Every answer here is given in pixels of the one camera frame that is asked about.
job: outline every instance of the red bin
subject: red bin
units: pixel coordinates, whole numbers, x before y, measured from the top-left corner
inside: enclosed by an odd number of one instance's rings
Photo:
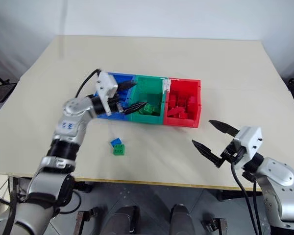
[[[166,95],[163,124],[197,128],[201,112],[200,80],[169,79],[171,85]],[[178,107],[183,107],[185,111],[168,116],[168,110],[177,109]]]

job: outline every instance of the metal stand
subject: metal stand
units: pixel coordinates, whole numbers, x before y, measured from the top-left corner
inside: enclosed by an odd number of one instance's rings
[[[97,217],[101,212],[99,207],[91,208],[89,211],[79,211],[76,217],[76,225],[74,235],[82,235],[85,221],[89,221],[91,217]]]
[[[212,231],[219,230],[219,235],[227,235],[227,222],[225,219],[213,218],[208,226]]]

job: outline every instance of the blue block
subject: blue block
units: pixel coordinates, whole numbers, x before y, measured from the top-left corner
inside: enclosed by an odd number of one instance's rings
[[[114,79],[116,80],[117,83],[122,83],[126,81],[132,81],[135,79],[135,75],[132,74],[124,74],[124,73],[114,73],[114,72],[109,72],[110,75],[114,76]],[[122,102],[123,107],[128,106],[128,101],[131,95],[132,89],[129,89],[127,91],[121,91],[118,92],[120,101]],[[128,115],[120,114],[120,113],[113,113],[110,116],[107,116],[106,114],[100,114],[98,115],[98,118],[104,118],[104,119],[113,119],[113,120],[122,120],[122,121],[128,121]]]
[[[120,138],[116,138],[115,140],[112,140],[110,143],[112,147],[114,147],[116,144],[122,144]]]

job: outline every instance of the beige tabletop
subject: beige tabletop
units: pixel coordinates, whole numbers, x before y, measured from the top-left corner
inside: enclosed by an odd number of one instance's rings
[[[194,148],[219,155],[231,141],[208,123],[262,127],[259,153],[294,168],[294,101],[258,41],[58,36],[0,110],[0,174],[32,176],[47,153],[62,105],[94,69],[200,79],[198,129],[95,119],[73,173],[89,181],[237,188],[230,164],[217,169]],[[91,80],[83,95],[95,92]],[[110,141],[120,138],[124,156]],[[251,183],[240,177],[245,187]]]

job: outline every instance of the red block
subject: red block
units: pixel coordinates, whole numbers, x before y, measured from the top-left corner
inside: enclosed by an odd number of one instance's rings
[[[184,111],[185,111],[185,108],[183,108],[183,107],[176,107],[176,108],[170,109],[168,111],[168,116],[173,116],[175,114],[182,113]]]
[[[186,107],[187,96],[184,94],[179,94],[177,98],[178,107]]]
[[[194,113],[196,111],[197,105],[196,105],[196,97],[191,96],[187,100],[187,112]]]
[[[171,95],[169,97],[169,108],[174,108],[176,106],[176,95]]]
[[[188,114],[186,112],[181,112],[178,114],[179,119],[187,119]]]

